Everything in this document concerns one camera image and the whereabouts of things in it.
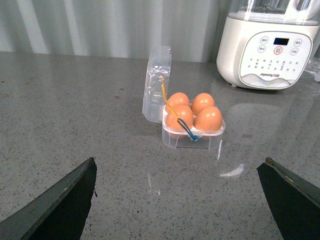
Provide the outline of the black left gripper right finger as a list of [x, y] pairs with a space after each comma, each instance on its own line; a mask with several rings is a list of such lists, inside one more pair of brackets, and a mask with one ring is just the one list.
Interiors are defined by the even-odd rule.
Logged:
[[320, 188], [268, 157], [257, 168], [272, 216], [285, 240], [320, 238]]

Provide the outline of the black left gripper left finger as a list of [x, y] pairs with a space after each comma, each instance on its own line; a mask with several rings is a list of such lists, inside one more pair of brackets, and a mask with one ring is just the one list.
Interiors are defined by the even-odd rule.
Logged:
[[2, 240], [79, 240], [95, 193], [97, 165], [90, 157], [0, 223]]

